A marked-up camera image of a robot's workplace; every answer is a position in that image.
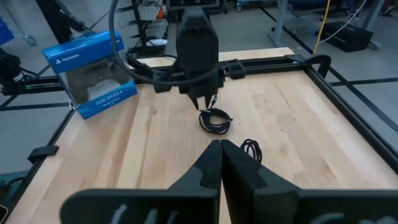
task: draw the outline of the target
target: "controller box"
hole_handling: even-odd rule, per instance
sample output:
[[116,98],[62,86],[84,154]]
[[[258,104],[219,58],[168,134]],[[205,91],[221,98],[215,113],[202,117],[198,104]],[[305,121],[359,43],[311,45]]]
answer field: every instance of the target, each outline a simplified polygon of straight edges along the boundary
[[[124,56],[122,38],[117,32],[115,36]],[[114,59],[109,31],[43,49],[43,54],[84,119],[137,93]]]

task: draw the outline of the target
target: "yellow cable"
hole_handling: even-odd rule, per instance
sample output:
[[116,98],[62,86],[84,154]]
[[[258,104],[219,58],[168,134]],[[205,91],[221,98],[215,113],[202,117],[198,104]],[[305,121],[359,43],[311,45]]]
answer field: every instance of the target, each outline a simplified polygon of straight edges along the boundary
[[323,26],[325,25],[326,18],[328,17],[329,6],[330,6],[330,0],[328,0],[328,5],[326,6],[326,12],[325,12],[325,15],[323,16],[322,25],[321,25],[321,28],[319,29],[319,33],[318,33],[317,43],[315,44],[315,46],[314,46],[314,48],[312,50],[312,55],[316,55],[317,54],[317,49],[318,49],[318,46],[319,46],[319,42],[321,40],[321,34],[322,34]]

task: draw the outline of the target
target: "black cable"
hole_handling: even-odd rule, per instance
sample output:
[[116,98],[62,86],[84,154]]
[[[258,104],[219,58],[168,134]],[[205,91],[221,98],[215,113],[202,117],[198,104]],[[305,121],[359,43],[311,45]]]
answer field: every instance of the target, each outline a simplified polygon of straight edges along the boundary
[[[218,96],[215,95],[211,102],[211,106],[206,110],[200,110],[199,124],[203,130],[212,134],[225,134],[231,126],[233,119],[223,110],[213,108],[216,103]],[[214,124],[210,121],[210,117],[217,116],[223,118],[225,121],[219,124]]]
[[257,141],[252,139],[246,139],[243,141],[241,145],[241,149],[243,149],[247,154],[249,154],[253,159],[261,162],[262,161],[262,152],[260,149],[260,145]]
[[203,80],[206,80],[207,78],[214,75],[214,73],[220,69],[220,67],[217,65],[211,71],[201,75],[200,77],[196,77],[196,78],[192,78],[192,79],[184,80],[184,81],[171,81],[171,82],[155,81],[151,78],[146,78],[146,77],[143,77],[143,76],[140,76],[140,75],[134,73],[129,68],[127,68],[127,66],[121,60],[120,55],[119,55],[119,50],[116,45],[116,37],[115,37],[115,33],[114,33],[114,21],[113,20],[114,20],[114,13],[115,13],[117,5],[118,5],[118,0],[112,0],[111,9],[109,10],[109,34],[110,34],[111,43],[112,43],[112,51],[113,51],[113,55],[116,59],[116,63],[127,74],[130,74],[133,78],[136,78],[138,80],[141,80],[143,82],[146,82],[146,83],[152,84],[152,85],[167,85],[167,86],[192,85],[195,83],[202,82]]

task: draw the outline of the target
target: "table leg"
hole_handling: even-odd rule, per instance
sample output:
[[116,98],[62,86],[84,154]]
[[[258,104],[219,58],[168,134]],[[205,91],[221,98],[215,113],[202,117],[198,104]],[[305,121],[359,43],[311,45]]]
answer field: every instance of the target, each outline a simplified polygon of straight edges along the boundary
[[[365,21],[362,24],[362,28],[372,31],[373,30],[373,26],[374,23],[376,22],[376,19],[380,13],[381,7],[384,4],[384,0],[376,0],[373,2],[372,8],[370,9],[370,11],[368,12],[368,15],[365,18]],[[381,44],[372,41],[369,43],[370,48],[372,48],[373,50],[378,50],[379,47],[381,47]]]
[[282,36],[284,19],[286,16],[286,7],[287,7],[287,0],[279,0],[278,15],[277,15],[277,19],[276,19],[275,30],[271,34],[268,35],[276,47],[283,47],[283,45],[280,42],[280,38]]

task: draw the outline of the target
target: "controller image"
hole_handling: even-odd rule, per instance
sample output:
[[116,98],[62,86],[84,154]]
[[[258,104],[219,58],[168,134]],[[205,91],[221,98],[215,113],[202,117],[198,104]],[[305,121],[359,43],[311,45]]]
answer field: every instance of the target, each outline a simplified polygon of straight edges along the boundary
[[113,57],[99,59],[89,65],[66,73],[69,92],[77,104],[86,103],[88,89],[105,80],[115,80],[120,85],[130,81],[130,76],[118,68]]

